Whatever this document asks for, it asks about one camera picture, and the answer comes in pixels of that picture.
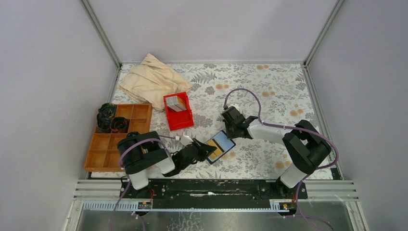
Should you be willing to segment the orange credit card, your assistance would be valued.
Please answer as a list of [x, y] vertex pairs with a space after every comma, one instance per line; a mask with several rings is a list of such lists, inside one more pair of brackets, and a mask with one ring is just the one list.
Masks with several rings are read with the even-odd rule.
[[221, 156], [223, 152], [219, 149], [215, 150], [213, 153], [211, 153], [208, 157], [208, 160], [211, 162], [217, 161]]

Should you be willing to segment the stack of credit cards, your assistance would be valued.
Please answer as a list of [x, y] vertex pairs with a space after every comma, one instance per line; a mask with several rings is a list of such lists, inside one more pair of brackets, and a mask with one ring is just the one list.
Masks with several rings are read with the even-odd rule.
[[179, 96], [169, 96], [165, 98], [167, 108], [174, 112], [182, 112], [187, 110], [186, 102]]

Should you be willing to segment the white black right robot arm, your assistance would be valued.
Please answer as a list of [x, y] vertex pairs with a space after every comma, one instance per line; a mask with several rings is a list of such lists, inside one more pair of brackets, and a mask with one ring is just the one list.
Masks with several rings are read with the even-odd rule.
[[278, 178], [276, 192], [282, 198], [290, 197], [295, 192], [295, 186], [317, 170], [332, 152], [328, 142], [307, 120], [301, 120], [294, 128], [283, 125], [274, 127], [261, 123], [257, 116], [244, 117], [234, 106], [224, 109], [221, 115], [229, 139], [265, 140], [286, 148], [292, 163]]

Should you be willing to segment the black leather card holder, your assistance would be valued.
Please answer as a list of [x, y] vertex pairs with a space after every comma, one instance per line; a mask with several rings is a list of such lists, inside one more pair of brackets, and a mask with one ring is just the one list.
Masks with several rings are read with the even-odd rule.
[[227, 133], [224, 130], [219, 131], [207, 140], [205, 144], [216, 148], [216, 150], [206, 158], [211, 165], [236, 146], [236, 143], [227, 137]]

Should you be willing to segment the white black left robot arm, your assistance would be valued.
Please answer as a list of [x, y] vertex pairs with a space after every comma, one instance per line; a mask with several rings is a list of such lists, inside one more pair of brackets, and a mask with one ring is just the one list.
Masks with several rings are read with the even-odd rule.
[[147, 169], [155, 166], [163, 176], [171, 177], [179, 174], [188, 166], [202, 162], [217, 150], [216, 146], [208, 145], [183, 133], [174, 137], [181, 142], [183, 148], [171, 153], [164, 145], [156, 131], [140, 134], [131, 132], [118, 142], [119, 167], [124, 169], [131, 185], [131, 192], [138, 198], [149, 193]]

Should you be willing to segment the red plastic bin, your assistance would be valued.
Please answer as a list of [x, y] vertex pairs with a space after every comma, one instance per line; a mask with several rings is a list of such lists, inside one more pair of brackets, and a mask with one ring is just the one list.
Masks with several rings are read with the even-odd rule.
[[165, 95], [163, 100], [171, 131], [194, 126], [192, 110], [186, 92]]

